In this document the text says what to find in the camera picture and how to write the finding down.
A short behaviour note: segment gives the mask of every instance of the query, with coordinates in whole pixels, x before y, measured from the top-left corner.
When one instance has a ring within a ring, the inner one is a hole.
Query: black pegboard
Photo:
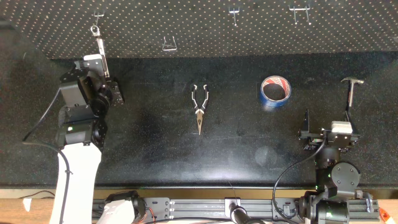
[[[310,6],[294,22],[289,6]],[[230,8],[239,8],[234,26]],[[220,57],[398,50],[397,1],[258,0],[1,0],[0,10],[48,58],[97,53],[99,28],[107,57]],[[175,37],[178,50],[163,52]]]

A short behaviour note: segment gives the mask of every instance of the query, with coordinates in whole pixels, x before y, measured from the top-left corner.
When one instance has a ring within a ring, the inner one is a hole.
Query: pliers
[[[197,89],[198,87],[196,85],[193,85],[194,89],[192,90],[192,101],[193,101],[193,106],[195,107],[195,114],[197,115],[197,123],[198,123],[198,130],[199,130],[199,135],[201,131],[201,124],[203,122],[203,115],[205,114],[205,110],[207,107],[207,104],[209,103],[209,91],[207,90],[207,85],[203,86],[203,89],[205,90],[206,94],[206,99],[201,105],[201,108],[199,108],[197,101],[196,101],[196,94],[197,94]]]

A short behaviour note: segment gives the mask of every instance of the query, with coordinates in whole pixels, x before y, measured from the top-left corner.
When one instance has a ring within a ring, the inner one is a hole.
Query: hammer
[[[363,84],[364,81],[363,80],[359,80],[359,79],[357,79],[355,77],[347,77],[347,78],[344,78],[342,80],[342,82],[346,81],[346,80],[349,81],[348,106],[347,106],[347,111],[349,111],[349,109],[353,105],[354,85],[355,85],[355,83]]]

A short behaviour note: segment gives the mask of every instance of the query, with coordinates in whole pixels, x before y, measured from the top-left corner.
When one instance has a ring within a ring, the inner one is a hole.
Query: hammer head
[[[352,84],[355,84],[355,83],[358,83],[358,84],[363,84],[364,83],[364,80],[359,80],[359,79],[357,79],[357,78],[355,78],[355,77],[347,77],[347,78],[344,78],[343,80],[342,80],[342,82],[343,81],[349,81],[350,83],[352,83]]]

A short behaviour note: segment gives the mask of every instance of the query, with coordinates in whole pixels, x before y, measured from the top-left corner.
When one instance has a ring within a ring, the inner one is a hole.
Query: wooden surface
[[[379,200],[379,205],[385,209],[395,221],[398,221],[398,200]],[[22,203],[22,199],[0,199],[0,224],[48,223],[50,221],[52,207],[53,199],[32,199],[30,211],[27,212]]]

